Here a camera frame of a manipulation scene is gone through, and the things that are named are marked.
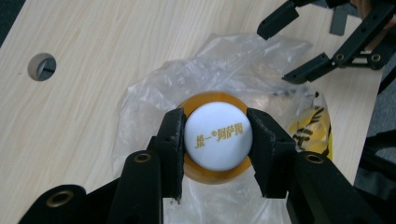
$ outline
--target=round hole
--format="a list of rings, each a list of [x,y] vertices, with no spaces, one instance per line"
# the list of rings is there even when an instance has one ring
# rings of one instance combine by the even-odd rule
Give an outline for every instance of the round hole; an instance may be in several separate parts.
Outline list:
[[[381,55],[375,54],[372,56],[372,61],[378,63],[381,60]]]
[[[344,60],[344,54],[337,54],[337,56],[335,56],[335,59],[338,61],[343,61]]]
[[[127,218],[125,218],[124,221],[125,224],[137,224],[139,222],[140,222],[140,216],[137,214],[129,215]]]
[[[73,196],[74,193],[71,190],[59,191],[47,199],[47,206],[52,208],[62,206],[72,200]]]
[[[146,162],[151,160],[151,155],[149,154],[139,154],[134,157],[135,162]]]
[[[316,164],[321,164],[321,163],[324,162],[324,160],[321,157],[319,157],[317,155],[314,155],[314,154],[306,155],[305,159],[310,161],[310,162],[312,162],[312,163],[316,163]]]
[[[35,81],[45,81],[56,70],[55,58],[48,53],[39,53],[27,65],[27,73]]]

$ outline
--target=plastic wrap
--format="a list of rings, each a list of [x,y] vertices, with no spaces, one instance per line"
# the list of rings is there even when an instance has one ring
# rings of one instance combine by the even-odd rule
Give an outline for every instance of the plastic wrap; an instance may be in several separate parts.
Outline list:
[[[293,124],[300,124],[299,119],[315,116],[306,111],[318,109],[318,97],[312,98],[316,92],[308,84],[292,85],[281,77],[310,46],[283,36],[264,41],[256,34],[212,35],[192,59],[168,62],[151,72],[129,87],[121,102],[114,176],[120,175],[128,155],[146,149],[167,111],[203,91],[226,91],[269,113],[285,130],[296,131]],[[327,144],[327,138],[320,139]],[[261,197],[253,175],[250,167],[222,185],[185,176],[181,201],[163,201],[165,223],[289,223],[285,200]]]

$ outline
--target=table hole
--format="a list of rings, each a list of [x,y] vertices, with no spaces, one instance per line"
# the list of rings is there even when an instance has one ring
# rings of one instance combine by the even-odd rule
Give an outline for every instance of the table hole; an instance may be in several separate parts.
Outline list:
[[[33,57],[28,66],[29,77],[35,81],[45,81],[52,77],[56,70],[55,58],[48,53],[39,53]]]

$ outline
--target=wooden table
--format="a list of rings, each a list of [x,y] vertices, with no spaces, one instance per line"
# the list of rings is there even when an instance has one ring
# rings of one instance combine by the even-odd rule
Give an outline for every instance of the wooden table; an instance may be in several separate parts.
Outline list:
[[[48,189],[77,184],[88,192],[112,179],[111,151],[126,88],[164,62],[190,58],[212,33],[254,33],[282,1],[31,0],[0,49],[0,223],[20,220]],[[283,35],[333,55],[346,35],[329,34],[332,12],[307,6]],[[30,60],[57,61],[46,81]],[[315,82],[325,94],[333,161],[351,182],[375,104],[380,72],[337,69]]]

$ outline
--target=black mechanical part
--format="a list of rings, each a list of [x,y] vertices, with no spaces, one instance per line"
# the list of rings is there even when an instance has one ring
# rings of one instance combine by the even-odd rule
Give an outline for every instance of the black mechanical part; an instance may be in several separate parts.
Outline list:
[[[302,84],[306,81],[314,81],[331,72],[333,69],[335,69],[335,66],[332,60],[325,53],[322,53],[308,63],[287,73],[282,79],[290,83]]]
[[[249,108],[247,118],[253,131],[248,156],[262,196],[285,198],[296,143],[267,113]]]
[[[296,7],[302,7],[315,1],[289,0],[274,11],[260,24],[257,34],[268,39],[277,34],[289,23],[298,18]],[[337,7],[333,17],[332,33],[341,35],[347,18],[347,0],[327,0],[329,7]],[[295,71],[285,75],[283,79],[290,83],[301,84],[314,81],[331,72],[336,67],[370,67],[374,70],[382,68],[396,51],[395,31],[393,28],[385,39],[372,51],[371,54],[361,53],[364,48],[377,36],[395,13],[396,1],[372,1],[372,12],[362,21],[361,25],[349,37],[344,45],[337,50],[331,59],[323,54],[304,64]],[[355,59],[364,59],[365,63],[355,62]]]
[[[383,223],[328,158],[303,151],[292,170],[287,202],[292,223]]]
[[[287,1],[260,23],[257,34],[265,40],[276,35],[299,17],[295,8],[296,6],[292,1]]]
[[[381,43],[367,57],[367,63],[372,69],[381,69],[389,62],[392,55],[396,52],[395,40],[396,27],[388,31]]]
[[[125,161],[107,223],[163,223],[160,157],[137,151]]]
[[[119,184],[119,178],[87,194],[78,223],[105,223]]]
[[[181,198],[184,163],[184,109],[169,111],[163,118],[160,130],[155,138],[154,150],[162,161],[163,197]]]
[[[395,148],[396,130],[366,138],[354,188],[386,223],[394,223],[396,214],[396,164],[375,154]]]
[[[21,219],[21,224],[80,223],[85,189],[76,185],[61,185],[42,194]]]
[[[328,7],[333,8],[349,3],[349,0],[326,0],[326,3]]]
[[[334,54],[333,61],[339,67],[346,67],[354,56],[362,51],[377,36],[392,18],[395,5],[378,2],[372,12],[361,22],[361,25]]]
[[[336,7],[332,13],[332,25],[330,27],[330,34],[344,35],[347,26],[347,5]]]

